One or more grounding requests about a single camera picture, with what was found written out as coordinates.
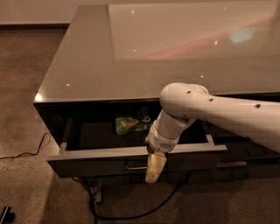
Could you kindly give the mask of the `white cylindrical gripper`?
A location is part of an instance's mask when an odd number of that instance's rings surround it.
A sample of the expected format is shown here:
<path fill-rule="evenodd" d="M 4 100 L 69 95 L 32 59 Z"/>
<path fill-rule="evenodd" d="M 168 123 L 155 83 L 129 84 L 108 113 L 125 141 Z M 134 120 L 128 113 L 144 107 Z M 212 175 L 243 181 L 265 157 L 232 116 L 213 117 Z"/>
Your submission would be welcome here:
<path fill-rule="evenodd" d="M 145 182 L 154 184 L 158 181 L 167 161 L 164 153 L 169 153 L 175 148 L 179 142 L 179 137 L 168 138 L 163 136 L 157 130 L 156 124 L 153 123 L 145 142 L 154 151 L 148 156 Z"/>

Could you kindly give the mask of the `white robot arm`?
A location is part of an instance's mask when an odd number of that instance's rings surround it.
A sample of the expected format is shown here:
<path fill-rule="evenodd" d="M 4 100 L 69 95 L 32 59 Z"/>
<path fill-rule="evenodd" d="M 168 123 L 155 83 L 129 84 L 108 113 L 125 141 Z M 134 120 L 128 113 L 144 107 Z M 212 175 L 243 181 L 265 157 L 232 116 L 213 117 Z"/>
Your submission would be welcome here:
<path fill-rule="evenodd" d="M 166 154 L 183 131 L 200 119 L 280 152 L 280 103 L 214 96 L 196 84 L 172 83 L 159 96 L 162 107 L 145 142 L 151 148 L 145 181 L 157 182 Z"/>

